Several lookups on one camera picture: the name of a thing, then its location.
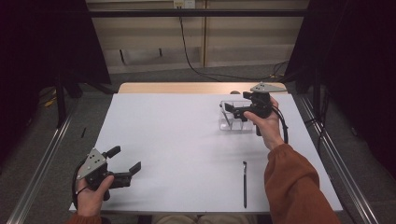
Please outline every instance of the gray floor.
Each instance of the gray floor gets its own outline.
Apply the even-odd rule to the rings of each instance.
[[[239,77],[263,78],[273,73],[273,66],[213,67],[200,71]],[[111,78],[113,85],[108,87],[114,90],[117,90],[121,83],[127,81],[212,81],[196,75],[190,69],[118,74],[112,75]],[[216,78],[222,81],[243,81],[231,77]],[[293,93],[303,119],[308,120],[309,118],[301,103],[301,96],[297,95],[294,90],[294,83],[288,83],[287,87],[289,92]],[[45,177],[41,185],[38,186],[37,194],[33,195],[33,203],[28,204],[30,210],[22,218],[23,223],[62,223],[70,217],[68,208],[71,203],[72,174],[79,161],[93,147],[111,102],[111,95],[105,95],[83,84],[81,88],[84,90],[84,94],[80,99],[70,99],[66,96],[67,107],[73,108],[73,105],[75,105],[75,110],[69,111],[69,114],[73,113],[64,139],[59,144],[59,148],[49,164],[48,171],[44,173]],[[56,105],[40,106],[27,132],[4,165],[3,173],[0,176],[2,211],[0,213],[0,223],[7,223],[18,203],[18,199],[34,176],[35,169],[56,131],[56,123]],[[312,126],[307,129],[314,143],[316,143],[318,135]],[[364,140],[350,131],[351,125],[333,101],[330,101],[326,129],[348,170],[373,209],[378,222],[394,223],[396,220],[396,213],[394,212],[396,211],[396,182],[373,158]],[[363,223],[359,211],[323,147],[321,147],[321,155],[340,199],[345,203],[356,222]],[[342,223],[353,223],[347,212],[341,212],[338,215]],[[110,217],[115,224],[136,223],[136,216]]]

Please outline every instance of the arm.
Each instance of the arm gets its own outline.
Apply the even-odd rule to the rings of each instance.
[[[101,224],[100,209],[105,192],[113,183],[114,176],[110,175],[102,182],[96,191],[84,189],[88,186],[85,179],[78,181],[78,210],[66,224]]]
[[[278,107],[273,98],[271,102]],[[274,223],[340,223],[319,189],[315,168],[283,142],[277,115],[273,112],[267,119],[250,112],[244,115],[260,128],[264,144],[270,149],[264,185]]]

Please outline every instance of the brown sleeve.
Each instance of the brown sleeve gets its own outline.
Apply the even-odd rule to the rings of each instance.
[[[101,217],[82,217],[75,213],[65,224],[102,224]]]
[[[340,223],[323,193],[311,163],[284,144],[268,154],[265,192],[275,224]]]

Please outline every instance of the marker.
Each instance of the marker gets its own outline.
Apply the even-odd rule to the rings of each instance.
[[[248,163],[244,161],[244,206],[247,208],[247,168]]]

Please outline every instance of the orange sleeve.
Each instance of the orange sleeve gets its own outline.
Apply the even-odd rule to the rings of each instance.
[[[82,217],[75,213],[65,224],[102,224],[102,218]]]
[[[340,223],[319,189],[317,171],[291,146],[281,145],[268,154],[264,183],[275,224]]]

